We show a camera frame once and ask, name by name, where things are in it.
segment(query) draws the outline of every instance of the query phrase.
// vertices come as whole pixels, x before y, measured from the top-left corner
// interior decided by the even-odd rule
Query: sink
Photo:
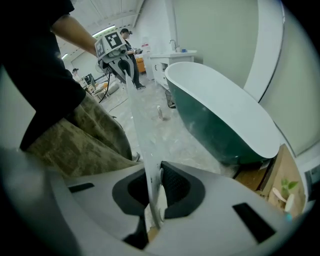
[[[152,54],[150,58],[179,58],[187,56],[195,56],[197,54],[196,50],[188,50],[187,52],[167,52],[162,54]]]

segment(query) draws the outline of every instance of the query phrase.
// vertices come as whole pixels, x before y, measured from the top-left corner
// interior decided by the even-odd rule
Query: green bathtub exterior
[[[215,113],[167,81],[184,126],[219,162],[242,165],[265,160]]]

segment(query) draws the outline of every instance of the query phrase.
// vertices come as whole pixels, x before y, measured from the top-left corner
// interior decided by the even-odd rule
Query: floor
[[[206,170],[212,173],[232,177],[237,171],[237,166],[225,166],[219,163],[184,127],[179,117],[177,109],[171,109],[167,105],[165,89],[155,82],[149,81],[147,76],[140,75],[141,84],[146,88],[139,90],[144,112],[151,120],[154,132],[163,139],[163,144],[168,154],[165,161],[189,165],[195,168]],[[130,110],[130,103],[125,85],[120,84],[120,88],[110,97],[105,98],[101,105],[123,127],[132,151],[141,153],[134,120]],[[160,106],[163,119],[158,115],[157,106]]]

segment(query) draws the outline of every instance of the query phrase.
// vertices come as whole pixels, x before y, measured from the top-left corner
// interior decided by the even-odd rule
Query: bathtub
[[[165,76],[184,126],[218,161],[250,164],[277,155],[273,120],[231,80],[194,62],[174,63]]]

